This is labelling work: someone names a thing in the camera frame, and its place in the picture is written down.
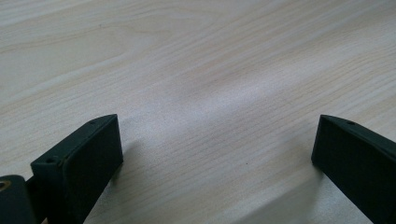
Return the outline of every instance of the wood grain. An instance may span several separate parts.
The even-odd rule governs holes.
[[[310,162],[320,114],[396,140],[395,1],[2,1],[0,175],[117,113],[86,223],[370,223]]]

